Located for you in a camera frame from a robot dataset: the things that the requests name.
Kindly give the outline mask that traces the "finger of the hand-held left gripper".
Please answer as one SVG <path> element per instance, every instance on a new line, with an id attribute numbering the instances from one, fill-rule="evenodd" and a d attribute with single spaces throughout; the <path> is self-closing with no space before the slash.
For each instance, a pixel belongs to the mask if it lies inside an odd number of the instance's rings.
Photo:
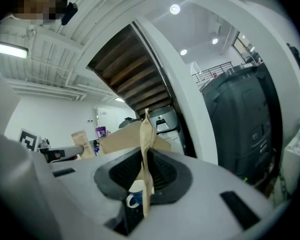
<path id="1" fill-rule="evenodd" d="M 82 145 L 75 145 L 69 147 L 52 148 L 49 151 L 52 152 L 57 160 L 65 161 L 83 153 L 84 147 Z"/>

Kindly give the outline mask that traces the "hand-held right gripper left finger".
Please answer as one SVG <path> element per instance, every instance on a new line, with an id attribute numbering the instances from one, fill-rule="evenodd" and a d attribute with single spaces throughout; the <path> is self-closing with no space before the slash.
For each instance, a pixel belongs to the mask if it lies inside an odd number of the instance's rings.
<path id="1" fill-rule="evenodd" d="M 48 164 L 31 153 L 31 232 L 49 240 L 125 240 L 127 190 L 109 176 L 111 163 L 140 156 L 128 148 L 87 160 Z"/>

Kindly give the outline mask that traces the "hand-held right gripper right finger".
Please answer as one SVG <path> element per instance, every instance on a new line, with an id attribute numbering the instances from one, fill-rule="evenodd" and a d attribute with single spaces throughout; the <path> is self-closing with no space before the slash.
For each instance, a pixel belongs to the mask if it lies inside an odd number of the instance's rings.
<path id="1" fill-rule="evenodd" d="M 185 155 L 163 152 L 192 173 L 187 193 L 173 204 L 154 205 L 142 221 L 144 240 L 259 240 L 278 222 L 289 201 L 273 204 L 228 170 Z M 243 229 L 222 199 L 234 192 L 259 221 Z"/>

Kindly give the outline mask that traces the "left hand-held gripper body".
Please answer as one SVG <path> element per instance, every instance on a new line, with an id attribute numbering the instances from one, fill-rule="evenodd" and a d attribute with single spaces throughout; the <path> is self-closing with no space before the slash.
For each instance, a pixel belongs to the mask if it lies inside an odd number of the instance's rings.
<path id="1" fill-rule="evenodd" d="M 18 137 L 18 141 L 31 152 L 39 152 L 43 154 L 45 160 L 50 163 L 52 159 L 46 153 L 51 148 L 50 141 L 47 138 L 42 139 L 40 135 L 22 128 Z"/>

